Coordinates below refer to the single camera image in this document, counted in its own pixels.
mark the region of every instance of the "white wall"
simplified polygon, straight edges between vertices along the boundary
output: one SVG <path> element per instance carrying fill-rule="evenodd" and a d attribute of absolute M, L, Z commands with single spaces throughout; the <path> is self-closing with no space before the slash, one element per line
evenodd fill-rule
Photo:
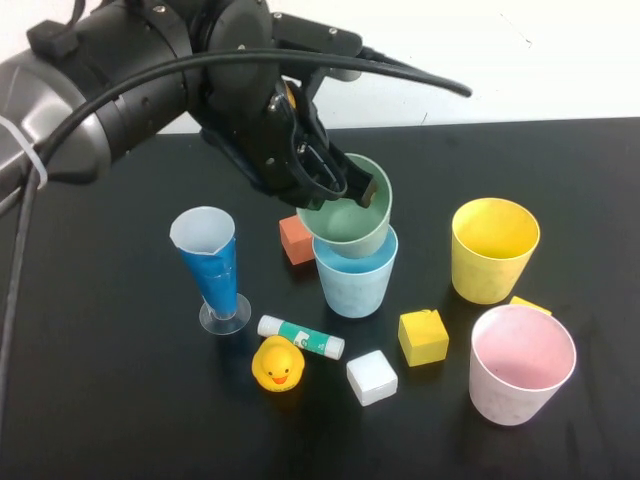
<path fill-rule="evenodd" d="M 0 0 L 0 58 L 26 48 L 24 32 L 38 21 L 66 21 L 73 3 L 26 0 L 28 13 L 23 2 Z M 90 7 L 97 3 L 88 0 Z M 640 116 L 640 6 L 633 0 L 269 3 L 272 11 L 355 31 L 376 50 L 475 92 L 463 99 L 371 75 L 354 83 L 329 80 L 317 97 L 329 127 Z M 182 118 L 167 131 L 197 131 L 197 125 Z"/>

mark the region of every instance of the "pink cup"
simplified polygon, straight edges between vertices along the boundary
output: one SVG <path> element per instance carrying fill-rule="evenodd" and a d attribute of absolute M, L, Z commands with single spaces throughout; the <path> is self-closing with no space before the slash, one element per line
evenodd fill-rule
<path fill-rule="evenodd" d="M 499 425 L 531 419 L 569 379 L 576 347 L 551 315 L 524 305 L 485 312 L 471 333 L 469 394 Z"/>

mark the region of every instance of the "blue cup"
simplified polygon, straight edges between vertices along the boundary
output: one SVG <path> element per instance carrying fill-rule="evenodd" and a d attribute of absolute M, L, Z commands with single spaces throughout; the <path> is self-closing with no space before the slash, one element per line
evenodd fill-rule
<path fill-rule="evenodd" d="M 393 228 L 389 227 L 382 247 L 368 257 L 343 257 L 318 238 L 313 239 L 313 252 L 325 299 L 334 312 L 362 318 L 380 308 L 398 253 Z"/>
<path fill-rule="evenodd" d="M 176 218 L 169 233 L 204 298 L 200 322 L 211 333 L 233 333 L 251 315 L 248 301 L 238 294 L 235 232 L 233 218 L 224 210 L 197 207 Z"/>

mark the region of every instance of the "yellow cup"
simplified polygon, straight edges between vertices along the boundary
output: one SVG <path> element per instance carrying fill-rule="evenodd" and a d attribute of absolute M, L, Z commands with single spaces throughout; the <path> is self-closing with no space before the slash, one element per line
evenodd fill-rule
<path fill-rule="evenodd" d="M 509 200 L 480 198 L 460 207 L 451 227 L 456 291 L 481 305 L 507 298 L 540 241 L 535 217 Z"/>

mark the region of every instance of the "black tabletop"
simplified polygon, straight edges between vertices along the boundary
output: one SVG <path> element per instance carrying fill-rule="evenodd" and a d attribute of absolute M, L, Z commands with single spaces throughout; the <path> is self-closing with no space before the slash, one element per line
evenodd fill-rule
<path fill-rule="evenodd" d="M 9 479 L 638 478 L 640 120 L 351 130 L 394 186 L 400 251 L 382 308 L 325 304 L 313 265 L 291 268 L 278 220 L 197 135 L 158 137 L 89 187 L 38 198 L 18 310 L 0 477 Z M 529 208 L 542 241 L 514 290 L 573 335 L 572 379 L 528 424 L 484 421 L 468 395 L 471 327 L 485 310 L 450 285 L 450 220 L 467 200 Z M 236 220 L 253 318 L 217 338 L 169 225 L 198 205 Z M 15 212 L 0 224 L 5 285 Z M 445 362 L 409 369 L 401 313 L 437 308 Z M 250 373 L 271 314 L 346 339 L 306 353 L 302 382 L 268 394 Z M 381 349 L 399 377 L 362 408 L 346 361 Z"/>

